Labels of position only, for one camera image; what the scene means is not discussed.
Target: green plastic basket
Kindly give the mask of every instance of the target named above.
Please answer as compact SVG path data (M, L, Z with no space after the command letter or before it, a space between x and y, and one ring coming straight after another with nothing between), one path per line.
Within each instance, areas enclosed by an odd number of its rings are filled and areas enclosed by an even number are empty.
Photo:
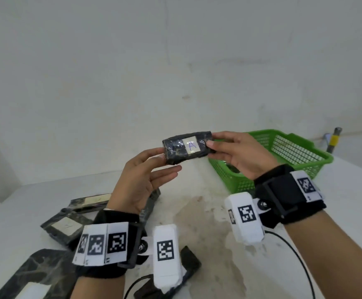
M285 134L274 129L248 132L270 151L280 163L287 163L295 170L304 170L314 179L323 165L331 163L333 156L316 149L312 141L294 133ZM233 193L254 189L254 182L242 173L232 172L226 162L209 159L228 190Z

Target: hand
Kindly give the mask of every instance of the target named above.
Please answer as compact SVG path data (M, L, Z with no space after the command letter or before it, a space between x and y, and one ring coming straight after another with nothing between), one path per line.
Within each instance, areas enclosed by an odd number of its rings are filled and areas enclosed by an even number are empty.
M181 166L174 166L152 172L153 169L166 165L164 148L145 150L130 159L124 166L112 196L106 206L109 209L139 214L153 190L172 181L181 171Z
M216 150L209 158L230 163L248 179L254 180L279 165L277 159L248 133L216 132L206 145Z

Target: qr code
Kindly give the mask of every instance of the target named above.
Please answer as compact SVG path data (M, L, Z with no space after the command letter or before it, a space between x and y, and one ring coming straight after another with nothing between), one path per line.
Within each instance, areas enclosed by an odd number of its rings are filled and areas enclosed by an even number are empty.
M85 247L87 245L87 239L88 239L88 234L81 235L79 249L77 250L78 253L84 254Z
M228 214L229 214L229 218L231 219L231 223L232 223L232 224L236 224L236 222L235 222L235 217L233 217L232 209L229 209L229 210L228 210Z
M316 191L308 177L298 178L297 181L303 189L304 193L312 193Z
M127 233L113 233L108 235L107 253L123 252L126 250Z
M240 206L238 207L238 210L242 222L254 221L257 219L251 205Z
M105 235L91 235L87 255L102 255L104 253L104 238Z
M159 241L157 243L157 260L174 259L174 247L172 240Z

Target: person's left hand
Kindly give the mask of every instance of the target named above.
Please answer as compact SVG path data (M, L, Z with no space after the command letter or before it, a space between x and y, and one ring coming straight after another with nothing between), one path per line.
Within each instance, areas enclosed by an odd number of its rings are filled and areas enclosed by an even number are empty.
M108 209L139 214L153 190L172 181L181 171L174 166L152 172L166 165L164 148L154 148L141 152L124 166L108 205Z

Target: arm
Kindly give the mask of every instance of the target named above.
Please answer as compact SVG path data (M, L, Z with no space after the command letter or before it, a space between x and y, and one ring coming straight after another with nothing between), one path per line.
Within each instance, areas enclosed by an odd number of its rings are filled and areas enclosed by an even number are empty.
M145 150L129 160L122 171L107 208L115 211L139 214L153 190L177 177L181 166L166 169L164 148ZM79 277L71 299L122 299L125 277L97 279Z
M285 228L325 298L362 298L362 249L325 211Z
M224 160L255 180L277 167L277 160L246 133L218 132L207 146ZM362 298L362 249L328 216L320 211L285 228L327 299Z

